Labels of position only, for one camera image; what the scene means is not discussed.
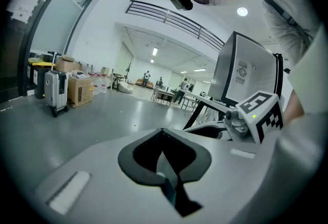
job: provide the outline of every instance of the suitcase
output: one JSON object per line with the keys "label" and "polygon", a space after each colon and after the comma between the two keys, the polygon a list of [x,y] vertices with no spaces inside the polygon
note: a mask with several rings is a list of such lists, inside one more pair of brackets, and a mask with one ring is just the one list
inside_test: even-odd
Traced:
{"label": "suitcase", "polygon": [[68,75],[66,73],[51,70],[45,74],[45,99],[46,103],[51,107],[54,117],[57,117],[57,113],[60,110],[68,111],[67,86]]}

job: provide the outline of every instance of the black metal railing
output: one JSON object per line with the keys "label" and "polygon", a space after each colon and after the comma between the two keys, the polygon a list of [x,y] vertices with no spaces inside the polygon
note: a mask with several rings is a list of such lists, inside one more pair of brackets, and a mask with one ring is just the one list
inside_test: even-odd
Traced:
{"label": "black metal railing", "polygon": [[130,0],[130,2],[126,13],[147,17],[178,28],[194,36],[218,52],[224,46],[224,42],[215,34],[181,14],[145,2],[136,0]]}

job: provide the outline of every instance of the floor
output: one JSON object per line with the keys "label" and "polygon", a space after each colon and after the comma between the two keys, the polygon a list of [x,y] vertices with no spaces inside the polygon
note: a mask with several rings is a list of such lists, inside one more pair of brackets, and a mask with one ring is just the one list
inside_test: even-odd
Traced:
{"label": "floor", "polygon": [[99,94],[57,118],[33,95],[0,104],[1,155],[15,180],[33,191],[52,170],[93,144],[142,130],[183,129],[190,111],[154,103],[152,90],[137,88],[133,95]]}

